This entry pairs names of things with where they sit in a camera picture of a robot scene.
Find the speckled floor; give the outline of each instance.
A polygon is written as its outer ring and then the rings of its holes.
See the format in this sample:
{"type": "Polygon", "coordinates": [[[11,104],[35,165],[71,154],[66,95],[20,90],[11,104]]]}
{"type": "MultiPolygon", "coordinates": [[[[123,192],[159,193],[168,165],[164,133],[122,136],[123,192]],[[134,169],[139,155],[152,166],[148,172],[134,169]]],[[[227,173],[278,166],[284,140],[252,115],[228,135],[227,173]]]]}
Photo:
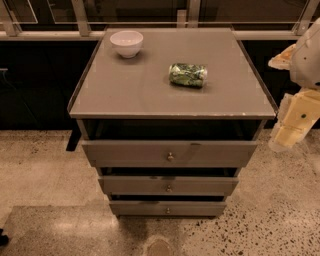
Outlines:
{"type": "Polygon", "coordinates": [[[320,130],[274,153],[270,130],[215,219],[117,219],[68,131],[0,131],[1,255],[320,255],[320,130]]]}

